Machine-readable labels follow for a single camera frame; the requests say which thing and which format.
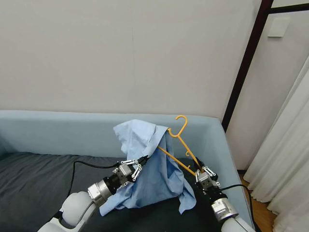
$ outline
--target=couch backrest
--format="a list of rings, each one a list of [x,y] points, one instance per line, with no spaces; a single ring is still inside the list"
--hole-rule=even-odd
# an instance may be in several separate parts
[[[175,115],[0,111],[0,152],[124,157],[113,127],[131,119],[168,126],[173,133],[184,123],[182,118],[175,120]],[[188,116],[182,138],[197,155],[204,152],[214,127],[221,128],[216,118]],[[178,139],[173,139],[173,146],[177,157],[184,157]]]

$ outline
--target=light blue cloth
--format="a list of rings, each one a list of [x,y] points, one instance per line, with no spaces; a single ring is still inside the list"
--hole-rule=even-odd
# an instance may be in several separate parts
[[[157,149],[160,145],[173,155],[172,138],[167,133],[167,127],[131,120],[117,125],[114,131],[128,160],[143,156],[151,158],[143,166],[134,184],[129,183],[126,187],[118,189],[116,194],[100,207],[102,216],[114,208],[140,208],[177,196],[181,214],[195,206],[193,190],[177,163]]]

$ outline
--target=dark wooden door frame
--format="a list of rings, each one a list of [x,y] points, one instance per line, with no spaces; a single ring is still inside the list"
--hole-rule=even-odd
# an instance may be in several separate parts
[[[261,38],[268,15],[309,10],[309,3],[272,8],[271,6],[272,6],[273,1],[274,0],[262,0],[261,2],[245,53],[243,55],[243,58],[240,64],[240,68],[239,68],[239,71],[238,71],[238,74],[237,74],[237,77],[236,77],[236,80],[233,86],[233,90],[228,100],[228,104],[227,104],[225,114],[222,120],[222,127],[225,132],[232,118],[238,97],[241,92],[241,88],[246,79],[248,70],[250,68],[257,45]]]

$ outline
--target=white curtain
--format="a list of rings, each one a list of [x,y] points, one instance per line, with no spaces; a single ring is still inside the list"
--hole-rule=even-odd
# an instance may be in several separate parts
[[[273,231],[309,232],[309,58],[244,179],[278,215]]]

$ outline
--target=black cable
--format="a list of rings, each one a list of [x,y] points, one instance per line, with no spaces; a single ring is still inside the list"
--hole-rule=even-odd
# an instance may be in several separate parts
[[[93,165],[93,164],[90,164],[90,163],[86,163],[86,162],[83,162],[83,161],[74,161],[73,163],[73,172],[72,172],[72,177],[71,177],[71,183],[70,183],[70,189],[68,191],[68,195],[67,197],[71,194],[71,190],[72,190],[72,186],[73,186],[73,181],[74,181],[74,176],[75,176],[75,164],[76,163],[81,163],[81,164],[84,164],[84,165],[87,165],[89,167],[93,167],[93,168],[102,168],[102,169],[109,169],[109,168],[114,168],[114,167],[117,167],[119,164],[118,162],[113,164],[112,166],[96,166],[96,165]]]
[[[255,222],[254,220],[254,216],[253,216],[253,205],[252,205],[252,199],[251,199],[251,195],[250,195],[250,191],[249,189],[245,186],[245,185],[241,185],[241,184],[238,184],[238,185],[231,185],[231,186],[228,186],[228,187],[225,187],[225,188],[221,188],[219,189],[218,191],[224,191],[224,190],[227,190],[227,189],[230,189],[230,188],[234,188],[234,187],[243,187],[247,190],[248,192],[248,195],[249,195],[249,204],[250,204],[250,212],[251,212],[251,218],[252,218],[252,222],[254,224],[254,227],[255,227],[255,230],[257,232],[262,232],[261,229],[259,228],[259,226],[257,225],[257,223]]]

